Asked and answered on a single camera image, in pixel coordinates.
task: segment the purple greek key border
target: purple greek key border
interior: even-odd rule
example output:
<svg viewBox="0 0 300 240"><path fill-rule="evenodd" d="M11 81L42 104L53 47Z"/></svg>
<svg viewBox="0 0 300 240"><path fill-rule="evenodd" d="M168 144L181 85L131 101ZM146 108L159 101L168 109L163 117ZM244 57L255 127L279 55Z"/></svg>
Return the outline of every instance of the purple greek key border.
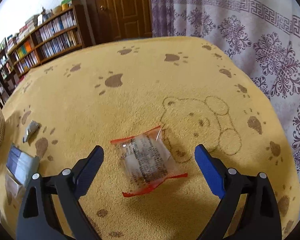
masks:
<svg viewBox="0 0 300 240"><path fill-rule="evenodd" d="M300 38L300 17L292 15L290 20L257 0L151 0L151 4L213 5L236 12L245 11L260 17L287 34Z"/></svg>

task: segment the white curtain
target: white curtain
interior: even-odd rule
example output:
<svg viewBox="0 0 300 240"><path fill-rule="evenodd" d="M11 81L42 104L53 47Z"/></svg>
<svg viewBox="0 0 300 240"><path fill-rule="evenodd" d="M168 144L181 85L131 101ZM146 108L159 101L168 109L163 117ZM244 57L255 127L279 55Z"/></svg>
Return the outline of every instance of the white curtain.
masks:
<svg viewBox="0 0 300 240"><path fill-rule="evenodd" d="M300 6L295 0L151 0L153 36L202 37L269 98L300 179Z"/></svg>

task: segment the wooden bookshelf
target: wooden bookshelf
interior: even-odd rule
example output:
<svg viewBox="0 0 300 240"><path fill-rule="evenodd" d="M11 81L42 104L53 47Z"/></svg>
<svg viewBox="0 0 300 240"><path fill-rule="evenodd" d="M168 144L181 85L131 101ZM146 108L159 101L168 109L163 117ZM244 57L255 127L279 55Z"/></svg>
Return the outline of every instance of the wooden bookshelf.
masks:
<svg viewBox="0 0 300 240"><path fill-rule="evenodd" d="M15 80L14 80L14 75L15 75L15 71L13 69L12 66L12 63L9 59L9 57L7 56L7 47L5 47L4 49L0 50L0 60L2 59L3 56L5 56L6 58L6 61L5 61L5 64L0 66L0 83L1 85L3 86L4 90L7 92L7 94L10 96L11 95L11 91L9 90L9 86L8 86L8 80L11 80L12 81L12 85L15 86L16 83L15 83ZM10 69L12 68L11 72L9 72L9 69L7 68L6 64L9 64L10 66ZM2 72L5 72L6 73L6 77L3 77L2 76Z"/></svg>
<svg viewBox="0 0 300 240"><path fill-rule="evenodd" d="M55 19L61 17L62 15L66 14L70 11L72 11L73 17L75 19L75 23L76 23L75 25L70 26L68 28L64 28L60 31L55 30L56 32L53 35L51 35L52 33L50 33L51 37L49 37L49 38L47 37L47 39L45 41L41 41L37 38L36 33L39 33L40 31L43 31L44 29L47 30L49 23L52 23L53 21L55 21ZM73 43L71 43L69 46L69 42L68 42L66 44L68 44L69 47L63 46L63 48L59 45L54 46L53 54L52 53L48 54L47 49L46 49L47 46L50 45L50 48L51 48L51 45L53 45L53 44L56 45L57 42L61 40L61 38L63 40L65 39L64 38L64 37L66 37L65 35L68 36L68 41L69 41L70 37L73 37L72 38ZM19 48L21 48L25 43L27 43L27 41L29 41L29 43L31 44L31 50L29 50L27 53L23 53L23 55L21 55L21 57L19 59L17 59L15 57L15 52ZM17 73L18 77L21 77L22 75L26 74L31 68L41 66L41 65L43 65L51 60L54 60L58 57L64 56L70 52L73 52L78 49L86 48L89 46L92 46L92 42L91 42L89 30L88 30L88 25L87 25L85 13L84 13L83 5L75 4L71 7L63 10L62 12L53 15L47 21L45 21L43 24L36 27L33 31L31 31L31 33L29 33L26 37L24 37L22 39L22 41L19 42L8 53L8 56L11 60L11 63L13 65L14 70ZM30 57L31 57L31 59L33 58L32 55L35 55L35 57L37 58L37 61L38 61L37 64L34 64L34 62L31 62L31 60L29 60ZM27 65L29 65L30 68L28 68L28 69L25 68L24 72L21 73L18 69L18 66L20 67L20 65L25 64L25 63Z"/></svg>

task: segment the red package edge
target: red package edge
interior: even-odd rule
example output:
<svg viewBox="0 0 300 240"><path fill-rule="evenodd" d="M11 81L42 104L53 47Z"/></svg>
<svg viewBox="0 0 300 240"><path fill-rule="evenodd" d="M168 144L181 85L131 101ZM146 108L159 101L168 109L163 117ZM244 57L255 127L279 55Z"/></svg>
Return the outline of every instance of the red package edge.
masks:
<svg viewBox="0 0 300 240"><path fill-rule="evenodd" d="M158 128L161 128L161 126L158 125L158 126L152 128L151 130L146 131L146 132L143 132L143 133L151 132L152 130L158 129ZM121 139L111 140L110 143L111 143L111 144L115 144L115 143L119 143L119 142L121 142L121 141L126 141L126 140L129 140L129 139L132 139L132 138L135 138L135 136L130 136L130 137L127 137L127 138L121 138Z"/></svg>
<svg viewBox="0 0 300 240"><path fill-rule="evenodd" d="M134 196L140 196L140 195L148 194L148 193L152 192L154 189L156 189L157 187L159 187L163 182L166 181L166 179L177 179L177 178L186 178L186 177L188 177L188 173L184 173L184 174L180 174L180 175L172 176L172 177L167 177L163 181L161 181L158 185L157 184L151 184L148 187L145 187L142 190L140 190L138 192L135 192L135 193L122 192L122 195L124 197L134 197Z"/></svg>
<svg viewBox="0 0 300 240"><path fill-rule="evenodd" d="M161 128L161 126L158 125L158 126L152 128L151 130L143 132L143 133L148 133L148 132L151 132L152 130L155 130L155 129L158 129L158 128ZM115 140L111 140L110 143L111 144L116 144L116 143L120 143L122 141L126 141L126 140L133 139L133 138L135 138L135 136L130 136L130 137L121 138L121 139L115 139ZM124 197L134 197L134 196L140 196L140 195L148 194L148 193L152 192L154 189L156 189L157 187L159 187L167 179L177 179L177 178L186 178L186 177L188 177L188 173L183 173L183 174L180 174L180 175L177 175L177 176L167 177L163 181L161 181L159 184L156 184L156 183L150 184L148 187L145 187L145 188L143 188L140 191L137 191L135 193L122 192L122 195Z"/></svg>

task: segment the wooden door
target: wooden door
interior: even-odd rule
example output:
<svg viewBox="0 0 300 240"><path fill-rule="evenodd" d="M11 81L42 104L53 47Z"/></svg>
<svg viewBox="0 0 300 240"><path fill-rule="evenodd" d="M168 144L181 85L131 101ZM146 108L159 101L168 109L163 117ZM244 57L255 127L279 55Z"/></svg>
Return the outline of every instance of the wooden door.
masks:
<svg viewBox="0 0 300 240"><path fill-rule="evenodd" d="M87 4L99 42L152 37L150 0L87 0Z"/></svg>

